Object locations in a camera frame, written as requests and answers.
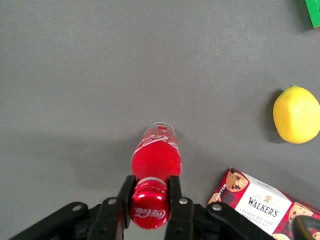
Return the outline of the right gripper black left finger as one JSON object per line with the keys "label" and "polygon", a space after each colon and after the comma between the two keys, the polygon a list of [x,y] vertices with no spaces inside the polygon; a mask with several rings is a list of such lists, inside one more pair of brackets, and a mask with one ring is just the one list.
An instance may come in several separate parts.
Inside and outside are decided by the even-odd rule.
{"label": "right gripper black left finger", "polygon": [[105,199],[99,206],[88,240],[123,240],[124,231],[130,225],[129,207],[136,177],[128,175],[116,197]]}

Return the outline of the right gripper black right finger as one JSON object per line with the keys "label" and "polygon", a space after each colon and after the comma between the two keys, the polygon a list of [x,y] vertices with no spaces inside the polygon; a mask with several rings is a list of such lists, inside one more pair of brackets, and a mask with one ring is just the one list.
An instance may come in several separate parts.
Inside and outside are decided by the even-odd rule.
{"label": "right gripper black right finger", "polygon": [[170,217],[165,230],[165,240],[193,240],[194,203],[183,196],[179,176],[169,178]]}

